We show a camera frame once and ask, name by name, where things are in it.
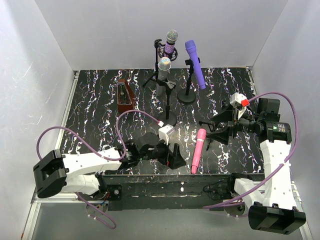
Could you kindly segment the small black tripod stand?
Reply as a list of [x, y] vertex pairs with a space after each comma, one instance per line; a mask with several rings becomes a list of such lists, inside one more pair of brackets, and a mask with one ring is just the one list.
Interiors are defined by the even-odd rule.
[[[232, 106], [230, 103], [227, 103], [225, 99], [221, 102], [221, 104], [222, 104], [222, 109], [224, 109], [226, 106]], [[215, 123], [215, 122], [212, 122], [211, 119], [210, 119], [210, 122], [199, 121], [198, 123], [200, 124], [200, 127], [202, 127], [202, 125], [207, 125], [209, 130], [210, 130], [210, 132], [213, 132], [213, 131], [215, 131], [217, 129], [222, 129], [224, 126], [228, 126], [229, 127], [229, 121], [228, 122]], [[209, 139], [209, 143], [208, 143], [208, 145], [206, 147], [206, 151], [209, 150], [210, 144], [211, 144], [212, 141], [213, 141], [212, 139]]]

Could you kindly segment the pink microphone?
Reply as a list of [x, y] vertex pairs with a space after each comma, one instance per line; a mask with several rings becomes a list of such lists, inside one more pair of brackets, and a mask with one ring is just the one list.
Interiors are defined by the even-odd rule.
[[199, 167], [200, 159], [202, 156], [203, 144], [206, 139], [206, 130], [200, 128], [196, 136], [196, 145], [193, 153], [192, 164], [191, 164], [191, 174], [196, 174]]

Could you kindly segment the black round-base stand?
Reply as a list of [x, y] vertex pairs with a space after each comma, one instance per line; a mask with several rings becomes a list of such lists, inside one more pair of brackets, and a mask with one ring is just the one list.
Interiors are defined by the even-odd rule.
[[189, 105], [189, 104], [192, 104], [196, 100], [196, 94], [193, 91], [191, 91], [192, 76], [194, 73], [194, 65], [193, 65], [193, 61], [190, 58], [185, 60], [185, 64], [187, 66], [189, 66], [188, 79], [186, 81], [185, 89], [182, 89], [177, 93], [177, 99], [179, 102], [186, 104], [186, 105]]
[[176, 87], [176, 83], [173, 81], [168, 81], [167, 79], [157, 79], [156, 83], [159, 86], [165, 87], [166, 94], [165, 111], [161, 112], [157, 118], [159, 121], [162, 121], [164, 125], [171, 125], [174, 127], [177, 124], [177, 116], [175, 113], [171, 111], [170, 96], [172, 94], [173, 89]]

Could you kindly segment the purple plastic microphone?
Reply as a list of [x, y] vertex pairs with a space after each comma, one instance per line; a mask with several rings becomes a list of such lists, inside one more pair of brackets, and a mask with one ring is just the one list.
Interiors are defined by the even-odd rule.
[[205, 83], [205, 78], [203, 76], [203, 72], [199, 62], [197, 47], [195, 42], [193, 40], [186, 41], [185, 50], [187, 51], [189, 58], [192, 61], [193, 71], [195, 73], [197, 84], [201, 90], [204, 90], [206, 88], [206, 83]]

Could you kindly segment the silver microphone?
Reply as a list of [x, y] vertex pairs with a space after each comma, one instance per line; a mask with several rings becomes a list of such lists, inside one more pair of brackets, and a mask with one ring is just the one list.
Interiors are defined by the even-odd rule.
[[[171, 68], [171, 60], [164, 56], [160, 59], [160, 61], [157, 64], [158, 66], [158, 77], [157, 79], [160, 81], [165, 81], [168, 75], [168, 72]], [[158, 83], [156, 84], [156, 96], [160, 97], [163, 92], [165, 91], [166, 87], [159, 85]]]

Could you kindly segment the purple glitter microphone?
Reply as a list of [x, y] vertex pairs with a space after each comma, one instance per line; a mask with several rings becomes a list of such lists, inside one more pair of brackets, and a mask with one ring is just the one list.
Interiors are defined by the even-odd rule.
[[178, 57], [178, 51], [175, 49], [175, 43], [178, 40], [178, 32], [174, 29], [170, 30], [166, 35], [166, 43], [160, 49], [159, 56], [167, 57], [171, 61], [175, 61]]

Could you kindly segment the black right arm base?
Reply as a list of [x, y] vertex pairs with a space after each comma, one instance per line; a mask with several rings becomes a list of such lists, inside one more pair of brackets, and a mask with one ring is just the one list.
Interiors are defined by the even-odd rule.
[[235, 178], [230, 175], [210, 182], [203, 187], [202, 191], [212, 200], [229, 200], [236, 194], [233, 189], [234, 184]]

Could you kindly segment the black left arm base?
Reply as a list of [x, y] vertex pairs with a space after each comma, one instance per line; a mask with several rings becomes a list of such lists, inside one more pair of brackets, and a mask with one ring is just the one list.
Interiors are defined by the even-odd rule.
[[99, 190], [106, 193], [108, 201], [120, 201], [122, 199], [122, 185], [107, 183], [103, 178], [98, 179]]

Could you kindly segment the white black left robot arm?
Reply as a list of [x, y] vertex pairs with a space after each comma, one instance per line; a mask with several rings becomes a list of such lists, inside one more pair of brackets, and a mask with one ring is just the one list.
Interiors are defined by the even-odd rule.
[[92, 196], [103, 189], [98, 173], [135, 167], [143, 160], [157, 160], [170, 169], [186, 165], [179, 144], [170, 144], [156, 134], [148, 132], [136, 140], [125, 143], [126, 156], [119, 159], [124, 149], [112, 147], [98, 153], [62, 154], [54, 149], [33, 167], [36, 193], [40, 199], [60, 192], [83, 193]]

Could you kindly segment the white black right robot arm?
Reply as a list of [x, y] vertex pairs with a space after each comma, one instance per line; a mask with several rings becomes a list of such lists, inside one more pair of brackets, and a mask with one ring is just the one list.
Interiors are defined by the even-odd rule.
[[255, 134], [263, 157], [264, 192], [244, 174], [233, 173], [227, 190], [241, 197], [248, 208], [248, 222], [253, 230], [289, 235], [306, 223], [306, 214], [297, 209], [286, 159], [292, 151], [292, 130], [280, 121], [280, 101], [260, 98], [257, 112], [247, 114], [249, 100], [241, 93], [231, 96], [222, 112], [213, 116], [215, 130], [206, 137], [228, 144], [230, 137], [243, 132]]

